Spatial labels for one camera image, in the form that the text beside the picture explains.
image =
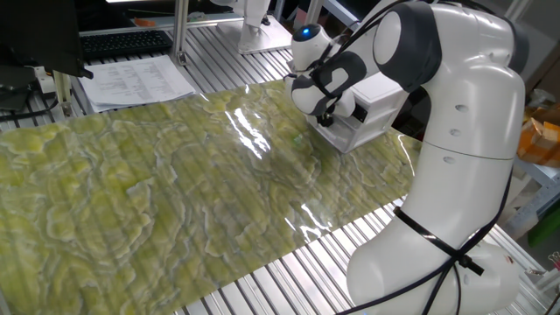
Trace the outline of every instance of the computer monitor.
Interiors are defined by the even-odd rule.
[[[83,66],[73,0],[1,1],[0,45],[47,69],[93,77]]]

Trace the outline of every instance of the robot end effector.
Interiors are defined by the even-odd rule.
[[[348,42],[351,44],[346,43],[342,49],[335,43],[336,39],[329,38],[319,25],[304,26],[294,34],[294,74],[286,79],[286,91],[302,112],[316,116],[319,122],[330,115],[349,117],[355,103],[353,93],[348,89],[371,75],[381,71],[410,93],[430,81],[442,61],[448,65],[465,60],[464,53],[460,52],[460,56],[455,58],[449,56],[449,51],[447,60],[442,60],[442,40],[447,46],[452,41],[458,50],[467,43],[458,40],[460,36],[440,36],[429,5],[399,3],[390,6],[393,7],[384,17],[379,17],[377,23],[370,27],[362,24],[353,37],[359,32],[362,34],[350,38]],[[376,7],[366,19],[381,13],[383,10]],[[513,47],[505,47],[507,44],[504,45],[504,42],[484,42],[485,36],[490,38],[502,34],[492,34],[491,31],[486,34],[482,27],[480,34],[476,34],[477,41],[468,43],[475,48],[466,50],[472,56],[477,56],[484,53],[487,46],[486,49],[493,52],[494,58],[499,59],[496,58],[498,53],[495,47],[503,46],[498,49],[504,52],[501,57],[509,59],[504,66],[520,73],[529,54],[529,41],[517,25],[507,22],[511,26],[511,30],[507,31],[513,33]]]

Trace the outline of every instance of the metal pole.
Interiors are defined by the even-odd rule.
[[[54,78],[56,97],[59,101],[59,106],[62,108],[62,113],[64,113],[64,116],[70,117],[72,115],[72,95],[70,94],[72,85],[70,84],[70,76],[53,71],[52,77]]]
[[[175,25],[173,26],[173,48],[171,58],[179,65],[186,66],[186,23],[189,15],[189,0],[176,0]]]
[[[311,0],[309,4],[309,10],[307,10],[307,17],[305,17],[305,24],[316,24],[319,21],[319,14],[321,9],[323,9],[323,4],[325,0]]]
[[[510,21],[517,22],[532,3],[533,0],[514,0],[507,9],[505,17]]]
[[[274,18],[278,22],[282,22],[282,12],[284,11],[285,0],[277,0],[276,8],[274,8]]]

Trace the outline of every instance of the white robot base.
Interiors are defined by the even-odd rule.
[[[268,16],[270,25],[261,24],[260,28],[244,21],[218,23],[218,30],[237,47],[240,54],[270,52],[291,46],[291,34]]]

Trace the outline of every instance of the paper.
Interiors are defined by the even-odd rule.
[[[96,113],[166,102],[194,93],[169,56],[86,66],[86,69],[94,73],[94,78],[80,78],[80,82]]]

